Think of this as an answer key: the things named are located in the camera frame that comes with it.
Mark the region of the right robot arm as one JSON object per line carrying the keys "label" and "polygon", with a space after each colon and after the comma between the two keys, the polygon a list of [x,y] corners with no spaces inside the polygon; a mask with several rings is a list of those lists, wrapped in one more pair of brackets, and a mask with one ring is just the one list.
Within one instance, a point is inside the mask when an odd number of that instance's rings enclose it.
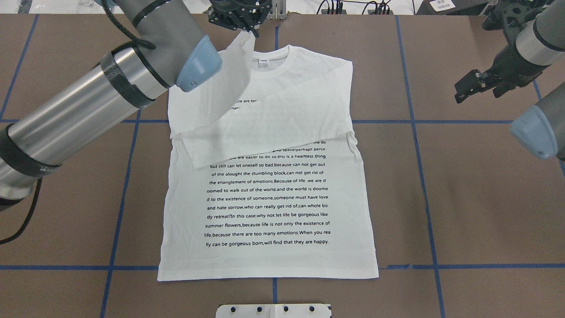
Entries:
{"label": "right robot arm", "polygon": [[[562,0],[496,0],[489,4],[484,30],[503,30],[507,45],[486,71],[471,70],[455,85],[455,99],[492,90],[498,98],[523,88],[565,54]],[[511,123],[512,135],[539,159],[565,157],[564,85],[529,107]]]}

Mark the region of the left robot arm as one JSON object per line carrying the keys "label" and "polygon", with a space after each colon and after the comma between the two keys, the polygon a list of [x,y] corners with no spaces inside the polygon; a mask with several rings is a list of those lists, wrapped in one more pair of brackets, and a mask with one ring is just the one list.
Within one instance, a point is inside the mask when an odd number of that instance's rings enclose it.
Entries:
{"label": "left robot arm", "polygon": [[99,135],[151,105],[172,86],[190,92],[210,80],[215,121],[249,83],[257,29],[270,0],[213,0],[208,20],[241,30],[238,41],[217,52],[181,0],[112,0],[138,37],[105,54],[99,64],[36,111],[1,131],[1,210],[20,203],[36,180],[54,173]]}

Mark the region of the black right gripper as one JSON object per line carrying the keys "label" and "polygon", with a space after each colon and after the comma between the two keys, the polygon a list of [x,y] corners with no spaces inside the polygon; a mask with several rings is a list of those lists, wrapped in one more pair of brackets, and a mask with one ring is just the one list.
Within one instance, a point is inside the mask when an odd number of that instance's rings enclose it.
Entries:
{"label": "black right gripper", "polygon": [[495,57],[493,65],[483,74],[479,70],[471,70],[455,84],[456,103],[462,103],[475,93],[493,89],[498,98],[516,87],[523,88],[541,75],[547,66],[539,66],[528,62],[517,51],[515,45],[507,45]]}

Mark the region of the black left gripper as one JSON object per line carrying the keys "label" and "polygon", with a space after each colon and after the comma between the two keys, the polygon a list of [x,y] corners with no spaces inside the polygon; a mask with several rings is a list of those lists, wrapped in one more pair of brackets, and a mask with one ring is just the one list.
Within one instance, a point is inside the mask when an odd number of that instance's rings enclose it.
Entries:
{"label": "black left gripper", "polygon": [[210,23],[229,30],[257,32],[272,10],[272,0],[211,0]]}

